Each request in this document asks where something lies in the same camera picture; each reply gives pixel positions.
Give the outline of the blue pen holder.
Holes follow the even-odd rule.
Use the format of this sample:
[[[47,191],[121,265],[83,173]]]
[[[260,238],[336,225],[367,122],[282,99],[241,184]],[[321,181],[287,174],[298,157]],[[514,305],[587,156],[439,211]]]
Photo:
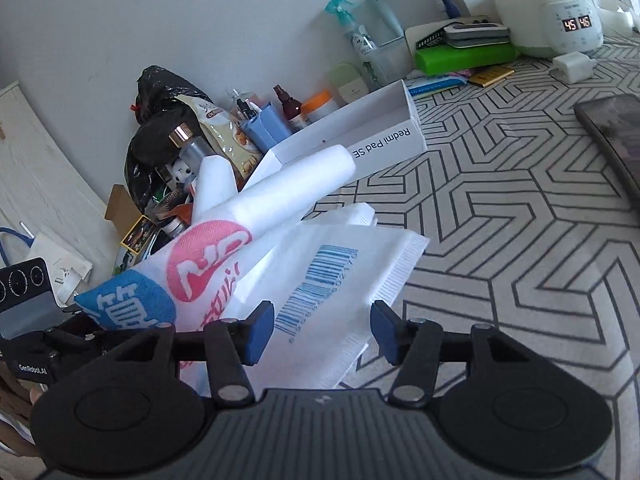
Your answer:
[[[258,108],[252,101],[241,101],[239,109],[245,117],[241,129],[262,154],[292,136],[290,128],[270,103]]]

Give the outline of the teal spray bottle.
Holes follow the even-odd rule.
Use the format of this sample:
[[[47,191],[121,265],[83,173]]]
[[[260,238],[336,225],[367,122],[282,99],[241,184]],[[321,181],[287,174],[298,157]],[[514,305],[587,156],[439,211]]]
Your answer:
[[[370,36],[366,26],[356,20],[350,8],[349,0],[330,0],[324,10],[337,18],[343,31],[343,36],[356,52],[359,61],[375,88],[383,88],[388,84],[382,68],[374,57],[378,52],[378,45]]]

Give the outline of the white charger plug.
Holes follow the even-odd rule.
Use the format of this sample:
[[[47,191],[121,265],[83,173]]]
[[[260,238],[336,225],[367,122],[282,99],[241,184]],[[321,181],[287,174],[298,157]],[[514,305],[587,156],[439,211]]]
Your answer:
[[[593,76],[597,62],[580,52],[570,52],[552,58],[553,73],[567,84],[576,84]]]

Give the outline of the white panda plush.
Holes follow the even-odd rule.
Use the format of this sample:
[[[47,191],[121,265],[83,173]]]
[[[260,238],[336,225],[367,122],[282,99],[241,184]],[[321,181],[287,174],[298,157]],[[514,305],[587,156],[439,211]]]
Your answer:
[[[182,188],[187,188],[196,179],[196,174],[194,174],[193,170],[180,158],[171,166],[170,173],[175,184]]]

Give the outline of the green plastic case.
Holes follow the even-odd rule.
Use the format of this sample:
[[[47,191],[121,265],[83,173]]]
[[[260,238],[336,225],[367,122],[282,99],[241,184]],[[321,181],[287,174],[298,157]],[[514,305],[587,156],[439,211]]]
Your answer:
[[[427,76],[439,76],[483,66],[510,63],[518,57],[512,44],[455,48],[443,44],[417,50],[414,54],[416,68]]]

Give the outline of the open cardboard photo box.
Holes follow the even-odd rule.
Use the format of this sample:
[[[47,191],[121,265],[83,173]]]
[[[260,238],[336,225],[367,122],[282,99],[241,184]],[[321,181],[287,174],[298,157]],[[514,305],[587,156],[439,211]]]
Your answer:
[[[150,258],[167,240],[160,227],[140,212],[122,184],[112,186],[104,219],[111,222],[117,233],[115,274]]]

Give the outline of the green white small container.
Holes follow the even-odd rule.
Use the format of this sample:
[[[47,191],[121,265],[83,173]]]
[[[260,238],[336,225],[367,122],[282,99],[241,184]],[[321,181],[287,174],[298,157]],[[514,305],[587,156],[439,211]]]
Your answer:
[[[353,103],[370,93],[360,71],[350,63],[340,63],[329,72],[329,80],[345,104]]]

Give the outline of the yellow snack pouch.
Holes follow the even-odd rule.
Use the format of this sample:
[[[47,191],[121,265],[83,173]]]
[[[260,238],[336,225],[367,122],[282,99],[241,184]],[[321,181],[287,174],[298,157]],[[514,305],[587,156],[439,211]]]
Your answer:
[[[231,162],[238,188],[242,188],[262,160],[262,152],[243,132],[239,119],[206,99],[184,94],[177,99],[193,110],[214,151]]]

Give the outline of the brown spray bottle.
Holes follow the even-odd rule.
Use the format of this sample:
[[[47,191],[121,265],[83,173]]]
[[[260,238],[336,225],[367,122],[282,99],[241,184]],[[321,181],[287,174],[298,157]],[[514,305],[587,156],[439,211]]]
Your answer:
[[[276,92],[283,115],[288,122],[291,130],[297,132],[302,130],[308,125],[306,116],[302,110],[302,103],[292,98],[288,92],[286,92],[280,84],[273,87],[273,91]]]

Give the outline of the orange lid cream jar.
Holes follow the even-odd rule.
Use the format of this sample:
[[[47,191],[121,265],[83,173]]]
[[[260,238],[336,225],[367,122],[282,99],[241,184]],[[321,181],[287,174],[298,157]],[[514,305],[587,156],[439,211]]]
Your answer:
[[[310,122],[318,122],[322,118],[336,112],[340,106],[333,99],[329,90],[322,90],[303,102],[300,109]]]

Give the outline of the frosted bottle gold cap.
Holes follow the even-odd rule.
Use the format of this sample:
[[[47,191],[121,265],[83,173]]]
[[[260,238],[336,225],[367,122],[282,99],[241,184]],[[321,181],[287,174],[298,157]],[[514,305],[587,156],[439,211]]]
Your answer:
[[[194,174],[200,172],[206,157],[215,154],[207,141],[202,136],[196,136],[185,122],[171,130],[168,138],[179,149],[179,158]]]

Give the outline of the white bottle warmer appliance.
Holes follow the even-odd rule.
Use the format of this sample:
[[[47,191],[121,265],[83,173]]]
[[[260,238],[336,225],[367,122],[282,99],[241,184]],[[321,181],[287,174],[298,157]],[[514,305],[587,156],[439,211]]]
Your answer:
[[[603,28],[592,0],[495,0],[501,23],[521,53],[554,58],[603,46]]]

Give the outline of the black plastic bag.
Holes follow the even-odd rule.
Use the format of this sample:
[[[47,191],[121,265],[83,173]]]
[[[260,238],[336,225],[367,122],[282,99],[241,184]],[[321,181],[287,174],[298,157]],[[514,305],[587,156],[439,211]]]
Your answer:
[[[160,187],[157,168],[172,164],[179,154],[169,133],[184,122],[194,136],[203,135],[194,111],[178,96],[212,100],[190,81],[158,65],[142,70],[137,89],[131,109],[139,128],[129,142],[124,173],[129,195],[143,212]]]

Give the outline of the white nonwoven shopping bag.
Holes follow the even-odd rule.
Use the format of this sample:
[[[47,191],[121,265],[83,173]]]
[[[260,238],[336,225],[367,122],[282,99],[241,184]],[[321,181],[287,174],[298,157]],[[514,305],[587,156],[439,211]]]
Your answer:
[[[83,292],[106,330],[168,323],[179,332],[274,309],[273,332],[248,377],[268,388],[332,389],[371,338],[372,304],[392,304],[427,248],[381,226],[365,204],[308,210],[346,183],[352,155],[335,145],[292,162],[200,214],[155,255]]]

